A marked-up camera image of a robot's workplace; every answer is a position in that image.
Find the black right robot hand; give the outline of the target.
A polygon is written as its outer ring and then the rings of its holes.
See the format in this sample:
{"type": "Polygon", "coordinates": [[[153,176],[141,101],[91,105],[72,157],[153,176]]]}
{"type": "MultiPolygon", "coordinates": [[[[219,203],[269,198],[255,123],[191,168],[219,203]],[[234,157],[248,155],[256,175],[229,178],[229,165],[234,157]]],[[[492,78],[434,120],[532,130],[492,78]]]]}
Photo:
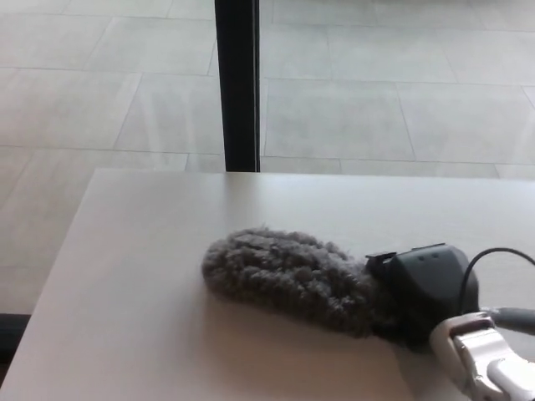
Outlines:
{"type": "Polygon", "coordinates": [[[471,272],[460,298],[470,264],[460,249],[445,243],[366,256],[366,267],[393,297],[400,310],[401,341],[411,350],[428,346],[432,330],[462,312],[478,312],[479,282],[471,272]]]}

